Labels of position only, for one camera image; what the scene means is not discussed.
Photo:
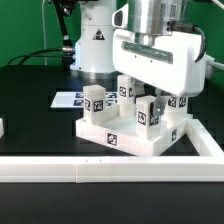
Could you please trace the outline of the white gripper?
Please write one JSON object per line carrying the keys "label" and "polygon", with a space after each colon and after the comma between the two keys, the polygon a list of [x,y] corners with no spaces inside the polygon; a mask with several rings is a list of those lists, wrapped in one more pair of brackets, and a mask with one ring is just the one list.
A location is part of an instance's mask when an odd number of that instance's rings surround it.
{"label": "white gripper", "polygon": [[144,83],[161,89],[154,116],[164,114],[170,94],[193,97],[204,87],[203,39],[185,28],[181,14],[180,5],[125,5],[112,15],[114,67],[135,78],[133,99],[145,94]]}

